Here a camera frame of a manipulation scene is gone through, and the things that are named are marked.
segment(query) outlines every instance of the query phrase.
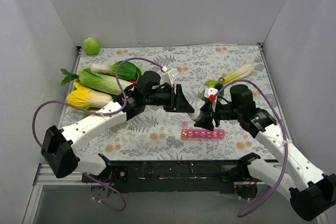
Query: white wall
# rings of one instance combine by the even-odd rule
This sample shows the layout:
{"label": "white wall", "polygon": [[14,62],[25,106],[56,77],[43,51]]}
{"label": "white wall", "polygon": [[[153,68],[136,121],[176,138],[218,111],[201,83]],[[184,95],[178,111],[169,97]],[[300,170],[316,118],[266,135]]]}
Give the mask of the white wall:
{"label": "white wall", "polygon": [[263,42],[285,0],[51,0],[76,45]]}
{"label": "white wall", "polygon": [[[50,0],[0,0],[0,29],[0,223],[21,223],[42,160],[33,113],[44,101],[64,98],[59,69],[71,69],[76,48]],[[41,112],[41,139],[59,113],[56,105]]]}
{"label": "white wall", "polygon": [[[300,150],[336,173],[336,0],[286,0],[265,54]],[[327,212],[336,223],[336,207]]]}

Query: table surface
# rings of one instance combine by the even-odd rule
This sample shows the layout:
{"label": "table surface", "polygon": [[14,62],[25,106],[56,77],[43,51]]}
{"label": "table surface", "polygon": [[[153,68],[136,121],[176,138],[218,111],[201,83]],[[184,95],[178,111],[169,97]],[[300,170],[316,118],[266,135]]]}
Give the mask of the table surface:
{"label": "table surface", "polygon": [[[258,46],[179,46],[102,48],[98,55],[80,53],[77,70],[92,63],[114,64],[130,57],[144,57],[156,61],[169,69],[177,67],[180,74],[175,82],[182,85],[183,93],[195,108],[203,102],[198,94],[206,87],[205,81],[217,80],[247,63],[253,63],[255,70],[247,79],[257,84],[278,112],[277,102],[267,75]],[[145,61],[133,61],[144,71],[159,69]],[[266,101],[251,85],[257,106],[271,112]],[[226,91],[225,98],[230,99]],[[83,115],[66,108],[62,125],[75,123]],[[182,122],[193,121],[187,114],[165,113],[162,108],[147,106],[145,111],[131,120],[100,134],[81,151],[91,154],[102,153],[111,160],[209,160],[239,159],[255,152],[262,158],[274,158],[260,143],[240,128],[236,121],[221,121],[225,131],[224,139],[181,138]]]}

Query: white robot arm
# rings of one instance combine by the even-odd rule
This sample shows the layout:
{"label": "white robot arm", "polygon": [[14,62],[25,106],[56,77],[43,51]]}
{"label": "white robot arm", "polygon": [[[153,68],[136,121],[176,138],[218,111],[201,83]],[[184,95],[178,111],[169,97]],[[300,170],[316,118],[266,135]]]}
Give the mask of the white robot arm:
{"label": "white robot arm", "polygon": [[[99,110],[101,116],[90,115],[60,130],[56,126],[50,127],[46,131],[41,153],[56,177],[65,177],[74,171],[96,176],[103,174],[111,162],[102,154],[85,154],[79,150],[107,129],[142,113],[146,105],[163,106],[166,112],[188,113],[196,121],[195,127],[211,131],[214,130],[213,121],[219,126],[220,120],[237,120],[244,130],[283,163],[285,148],[281,128],[267,111],[256,108],[247,86],[232,86],[232,101],[228,104],[216,102],[213,95],[216,90],[207,90],[203,92],[204,106],[195,112],[184,97],[181,85],[173,84],[176,71],[168,73],[171,75],[164,77],[166,83],[160,85],[161,77],[157,73],[145,72],[137,84],[125,89],[127,106],[117,114],[103,116],[103,113],[117,111],[122,107],[124,100],[121,95]],[[287,144],[287,173],[277,190],[290,201],[303,219],[311,220],[335,204],[336,175],[327,176],[307,160],[291,141]],[[274,187],[280,175],[278,169],[254,153],[241,160],[240,170],[245,171],[246,178],[254,177]]]}

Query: gray floor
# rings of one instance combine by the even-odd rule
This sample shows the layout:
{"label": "gray floor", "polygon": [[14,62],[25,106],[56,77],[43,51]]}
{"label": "gray floor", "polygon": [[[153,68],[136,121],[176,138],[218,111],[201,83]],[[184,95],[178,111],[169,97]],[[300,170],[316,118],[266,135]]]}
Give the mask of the gray floor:
{"label": "gray floor", "polygon": [[[308,223],[296,215],[280,194],[273,195],[265,205],[243,219],[236,215],[245,201],[215,194],[125,194],[128,207],[118,213],[93,201],[89,186],[44,186],[34,223]],[[116,195],[107,201],[122,206]]]}

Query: black metal base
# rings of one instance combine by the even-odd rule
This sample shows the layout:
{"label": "black metal base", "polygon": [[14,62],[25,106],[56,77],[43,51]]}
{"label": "black metal base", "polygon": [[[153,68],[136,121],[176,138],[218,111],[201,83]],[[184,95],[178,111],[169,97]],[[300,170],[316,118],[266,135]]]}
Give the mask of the black metal base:
{"label": "black metal base", "polygon": [[[235,193],[234,182],[249,178],[228,176],[237,160],[219,161],[110,161],[113,164],[104,176],[93,176],[109,182],[106,175],[114,174],[114,187],[121,193],[218,191]],[[126,171],[120,176],[119,171]],[[87,177],[82,182],[91,183]]]}

